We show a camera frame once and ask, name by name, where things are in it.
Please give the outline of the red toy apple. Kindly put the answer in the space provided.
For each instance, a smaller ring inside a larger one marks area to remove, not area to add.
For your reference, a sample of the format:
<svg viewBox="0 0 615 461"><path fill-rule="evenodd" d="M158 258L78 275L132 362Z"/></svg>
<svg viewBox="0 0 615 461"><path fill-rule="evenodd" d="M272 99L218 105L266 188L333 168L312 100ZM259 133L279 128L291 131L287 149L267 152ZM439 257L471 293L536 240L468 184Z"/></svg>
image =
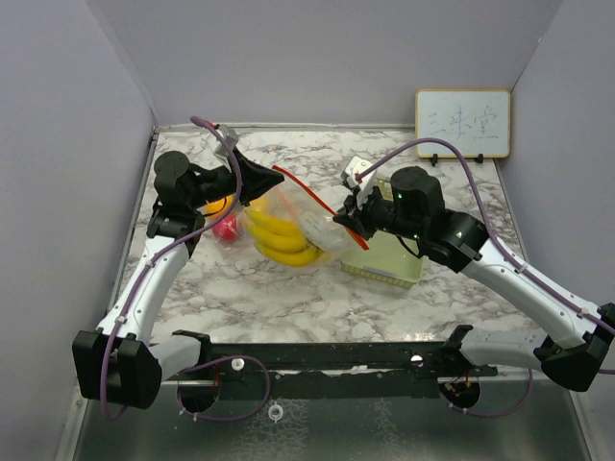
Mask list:
<svg viewBox="0 0 615 461"><path fill-rule="evenodd" d="M215 238L221 242L233 243L240 237L237 218L229 214L212 228Z"/></svg>

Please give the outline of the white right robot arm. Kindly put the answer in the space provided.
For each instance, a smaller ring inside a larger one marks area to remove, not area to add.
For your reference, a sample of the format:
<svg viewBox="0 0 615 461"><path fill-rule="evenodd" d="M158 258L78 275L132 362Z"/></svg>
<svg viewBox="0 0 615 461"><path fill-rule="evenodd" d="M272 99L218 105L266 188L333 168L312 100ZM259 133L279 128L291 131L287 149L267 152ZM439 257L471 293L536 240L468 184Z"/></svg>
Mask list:
<svg viewBox="0 0 615 461"><path fill-rule="evenodd" d="M538 370L568 390L589 389L614 339L613 304L588 302L533 270L485 223L446 208L439 180L420 167L392 175L391 199L361 158L341 178L351 193L335 223L365 240L382 231L414 241L420 256L490 288L538 325L526 333L456 327L441 353L449 374L505 365Z"/></svg>

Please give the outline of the orange toy bell pepper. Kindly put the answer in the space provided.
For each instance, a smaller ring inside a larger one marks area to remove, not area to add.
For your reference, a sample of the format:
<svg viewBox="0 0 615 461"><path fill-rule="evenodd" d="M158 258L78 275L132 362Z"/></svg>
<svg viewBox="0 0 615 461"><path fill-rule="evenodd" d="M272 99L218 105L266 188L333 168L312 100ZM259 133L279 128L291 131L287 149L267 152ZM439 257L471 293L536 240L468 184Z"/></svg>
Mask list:
<svg viewBox="0 0 615 461"><path fill-rule="evenodd" d="M206 217L214 219L216 216L224 213L233 202L233 195L229 195L223 199L207 203L203 208L203 214Z"/></svg>

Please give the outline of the clear orange-zip bag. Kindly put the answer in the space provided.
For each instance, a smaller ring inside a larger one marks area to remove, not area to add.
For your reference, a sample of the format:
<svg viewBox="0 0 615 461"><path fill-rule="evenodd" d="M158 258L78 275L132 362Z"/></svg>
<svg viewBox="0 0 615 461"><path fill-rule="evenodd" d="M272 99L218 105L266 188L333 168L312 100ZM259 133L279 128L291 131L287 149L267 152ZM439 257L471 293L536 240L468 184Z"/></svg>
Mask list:
<svg viewBox="0 0 615 461"><path fill-rule="evenodd" d="M335 211L310 187L278 165L273 170L282 173L284 181L263 195L270 203L268 214L295 222L332 260L351 249L369 249L363 238L333 221Z"/></svg>
<svg viewBox="0 0 615 461"><path fill-rule="evenodd" d="M199 208L206 217L206 223L217 221L230 207L234 196L207 203ZM212 227L210 233L215 244L226 252L243 251L253 245L253 239L245 229L248 222L244 206L238 205L224 219Z"/></svg>

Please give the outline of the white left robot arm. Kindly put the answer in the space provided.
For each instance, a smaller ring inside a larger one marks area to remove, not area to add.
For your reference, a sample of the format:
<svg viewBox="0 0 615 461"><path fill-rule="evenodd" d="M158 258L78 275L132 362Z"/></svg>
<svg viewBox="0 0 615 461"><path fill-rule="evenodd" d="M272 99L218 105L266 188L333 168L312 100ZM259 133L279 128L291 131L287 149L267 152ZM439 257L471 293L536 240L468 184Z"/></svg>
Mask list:
<svg viewBox="0 0 615 461"><path fill-rule="evenodd" d="M144 248L124 292L95 330L81 330L72 354L81 395L104 406L146 409L161 384L183 371L198 379L211 370L212 356L193 334L152 344L154 323L175 278L192 257L204 232L218 223L201 207L226 200L247 206L283 182L283 174L234 150L221 166L204 169L178 151L154 163L157 199Z"/></svg>

